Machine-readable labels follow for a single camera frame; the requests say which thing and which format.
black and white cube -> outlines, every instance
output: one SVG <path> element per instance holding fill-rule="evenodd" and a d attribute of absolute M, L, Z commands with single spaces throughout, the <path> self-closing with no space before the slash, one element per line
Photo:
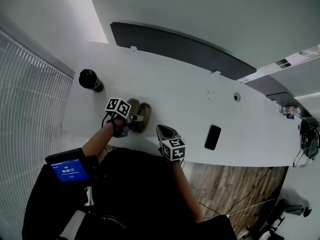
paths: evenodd
<path fill-rule="evenodd" d="M 162 154 L 170 161 L 185 158 L 186 145 L 181 138 L 163 140 Z"/>
<path fill-rule="evenodd" d="M 131 105 L 120 98 L 109 99 L 104 111 L 114 112 L 127 119 L 130 114 Z"/>

window blind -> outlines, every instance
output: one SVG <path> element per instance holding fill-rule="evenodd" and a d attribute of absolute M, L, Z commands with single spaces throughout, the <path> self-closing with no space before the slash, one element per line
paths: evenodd
<path fill-rule="evenodd" d="M 22 239 L 29 195 L 45 157 L 87 139 L 62 129 L 73 79 L 0 29 L 0 238 Z"/>

black shoe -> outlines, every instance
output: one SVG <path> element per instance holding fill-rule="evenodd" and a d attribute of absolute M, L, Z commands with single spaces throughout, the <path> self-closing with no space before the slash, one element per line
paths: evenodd
<path fill-rule="evenodd" d="M 311 213 L 312 209 L 308 209 L 308 208 L 305 208 L 305 211 L 303 213 L 303 217 L 308 217 L 309 214 Z"/>

black water bottle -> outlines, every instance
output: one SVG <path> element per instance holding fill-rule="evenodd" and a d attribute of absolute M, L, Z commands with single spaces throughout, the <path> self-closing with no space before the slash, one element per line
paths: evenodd
<path fill-rule="evenodd" d="M 79 76 L 79 83 L 82 87 L 93 90 L 97 93 L 104 89 L 104 84 L 91 69 L 84 69 Z"/>

forearm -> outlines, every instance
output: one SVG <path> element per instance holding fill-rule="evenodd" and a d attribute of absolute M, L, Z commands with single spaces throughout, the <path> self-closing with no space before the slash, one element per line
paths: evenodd
<path fill-rule="evenodd" d="M 179 161 L 172 162 L 172 173 L 176 188 L 181 194 L 186 206 L 189 208 L 196 223 L 203 222 L 204 218 L 199 203 L 192 193 L 188 180 L 181 168 Z"/>
<path fill-rule="evenodd" d="M 89 141 L 83 145 L 82 151 L 86 157 L 99 155 L 103 149 L 107 146 L 111 137 L 114 134 L 114 126 L 112 123 L 108 122 L 104 127 L 102 127 Z"/>

